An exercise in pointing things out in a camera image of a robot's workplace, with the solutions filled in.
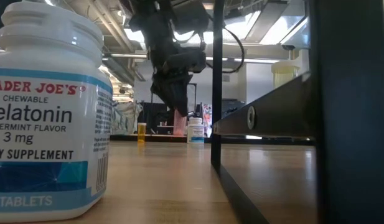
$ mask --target table surface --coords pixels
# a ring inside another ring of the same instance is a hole
[[[316,222],[311,147],[224,145],[222,154],[224,167],[270,224]],[[237,219],[210,165],[209,144],[125,141],[111,143],[103,198],[78,218],[50,223],[227,224]]]

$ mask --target wall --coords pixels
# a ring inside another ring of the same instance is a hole
[[[237,99],[239,101],[247,101],[247,64],[243,66],[237,76],[238,94]]]
[[[141,75],[147,80],[146,82],[135,81],[134,83],[134,99],[138,101],[150,102],[150,86],[152,85],[151,75],[152,68],[148,63],[141,63],[138,66]],[[191,83],[197,84],[196,102],[212,104],[212,69],[206,68],[199,74],[194,74]],[[222,98],[238,99],[238,75],[230,74],[230,82],[223,82]],[[154,103],[162,103],[158,96],[153,96]]]
[[[246,66],[246,102],[250,103],[273,90],[272,64],[248,63]]]
[[[309,71],[309,51],[306,49],[299,51],[299,56],[301,58],[301,67],[299,68],[299,74],[303,74]]]

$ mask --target ceiling pipe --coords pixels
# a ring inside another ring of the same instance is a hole
[[[121,37],[117,34],[115,30],[109,25],[109,22],[106,20],[106,18],[102,15],[102,13],[99,11],[95,3],[93,3],[92,0],[87,0],[91,9],[94,10],[94,12],[97,14],[99,19],[102,21],[102,23],[106,26],[106,28],[109,30],[110,34],[113,35],[113,37],[117,40],[117,42],[120,44],[120,46],[125,50],[125,51],[130,51],[128,46],[123,42]]]
[[[148,56],[146,54],[136,54],[136,53],[127,53],[127,54],[120,54],[120,53],[106,53],[103,54],[103,58],[132,58],[132,59],[148,59]],[[206,57],[206,60],[212,60],[212,57]],[[284,60],[285,58],[278,59],[278,58],[245,58],[245,63],[275,63],[280,60]],[[224,57],[222,58],[225,62],[241,62],[241,58],[236,57]]]
[[[139,81],[141,81],[141,82],[146,81],[146,79],[144,79],[144,77],[141,74],[139,74],[138,69],[136,68],[136,62],[134,59],[128,60],[128,68],[131,68],[132,71],[135,72],[134,77],[136,77]]]
[[[63,0],[63,2],[73,11],[73,12],[75,12],[75,10],[74,10],[74,8],[71,6],[71,5],[69,5],[69,3],[66,1],[66,0]],[[94,7],[94,6],[91,6],[92,8],[95,8],[95,12],[96,12],[96,14],[98,14],[98,15],[100,15],[101,13],[100,13],[100,11],[96,8],[96,6]],[[111,59],[111,60],[108,60],[106,63],[112,63],[112,66],[116,66],[116,67],[119,67],[119,68],[121,68],[122,70],[124,70],[123,72],[121,72],[121,73],[125,73],[126,75],[125,76],[120,76],[120,77],[117,77],[116,76],[116,78],[118,79],[118,80],[121,80],[121,82],[126,82],[126,83],[131,83],[131,84],[133,84],[134,83],[134,80],[133,80],[133,77],[135,77],[135,75],[133,75],[132,74],[132,71],[130,72],[130,71],[127,71],[127,69],[124,67],[124,66],[122,66],[122,65],[120,65],[116,60],[114,60],[114,59]]]
[[[124,29],[122,29],[117,24],[116,19],[113,17],[113,15],[111,15],[111,12],[109,11],[109,9],[107,9],[107,7],[102,3],[101,0],[95,0],[95,2],[98,5],[98,7],[102,10],[102,12],[105,14],[105,16],[107,16],[107,18],[111,22],[111,25],[116,29],[117,33],[120,35],[123,42],[127,45],[129,51],[134,52],[135,50],[134,50],[134,47],[133,47],[131,41],[126,36]]]
[[[106,28],[109,30],[109,32],[111,33],[111,35],[113,35],[113,37],[117,40],[117,42],[120,44],[121,48],[123,48],[123,50],[125,50],[126,52],[130,52],[131,50],[133,50],[132,48],[132,45],[130,45],[130,47],[128,47],[126,45],[126,42],[124,41],[124,39],[122,39],[119,34],[113,30],[112,26],[109,25],[109,22],[106,20],[106,18],[103,16],[103,14],[99,11],[98,7],[95,5],[95,3],[92,1],[92,0],[87,0],[91,9],[95,11],[95,13],[97,14],[97,16],[99,17],[99,19],[102,21],[102,23],[106,26]],[[113,27],[115,27],[115,22],[116,21],[111,21],[111,23],[113,24]],[[143,77],[141,78],[140,76],[138,76],[138,74],[136,73],[136,71],[129,65],[129,63],[127,64],[127,66],[124,66],[124,68],[126,69],[126,71],[128,73],[130,73],[133,77],[136,77],[139,81],[146,81]]]

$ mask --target black cable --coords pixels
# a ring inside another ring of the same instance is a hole
[[[211,21],[213,21],[213,18],[210,14],[208,14],[208,18],[210,18]],[[232,71],[222,71],[222,73],[235,73],[235,72],[239,72],[239,70],[243,67],[244,65],[244,59],[245,59],[245,49],[244,49],[244,46],[242,44],[242,42],[240,41],[240,39],[234,34],[232,33],[230,30],[228,30],[225,26],[223,27],[226,31],[229,32],[230,35],[232,35],[232,37],[236,40],[236,42],[238,43],[238,45],[240,46],[240,50],[241,50],[241,62],[239,64],[239,66],[232,70]],[[209,64],[208,62],[206,62],[207,66],[212,68],[212,65]]]

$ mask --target small white bottle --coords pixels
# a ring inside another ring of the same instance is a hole
[[[187,126],[187,143],[204,144],[204,125],[202,118],[190,118]]]
[[[11,4],[0,30],[0,223],[64,220],[106,189],[113,87],[88,19]]]

